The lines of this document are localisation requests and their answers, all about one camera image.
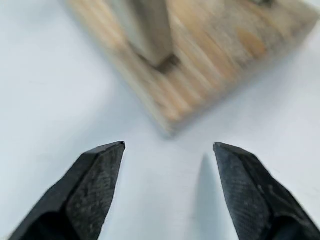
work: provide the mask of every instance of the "white table surface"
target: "white table surface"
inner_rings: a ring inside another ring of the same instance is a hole
[[[81,153],[115,141],[126,151],[101,240],[236,240],[218,141],[255,153],[320,226],[319,43],[318,25],[169,139],[63,4],[0,0],[0,236]]]

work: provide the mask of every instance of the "wood grain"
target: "wood grain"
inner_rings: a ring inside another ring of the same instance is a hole
[[[67,2],[169,134],[294,49],[319,19],[298,0],[167,0],[177,59],[158,71],[132,50],[104,0]]]

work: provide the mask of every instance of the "wooden peg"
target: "wooden peg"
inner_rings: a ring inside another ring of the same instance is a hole
[[[166,0],[110,0],[134,51],[157,68],[173,55]]]

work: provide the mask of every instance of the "wooden base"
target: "wooden base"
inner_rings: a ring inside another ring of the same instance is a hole
[[[158,71],[129,46],[107,0],[67,2],[170,134],[248,74],[288,53],[319,19],[298,0],[167,0],[176,59]]]

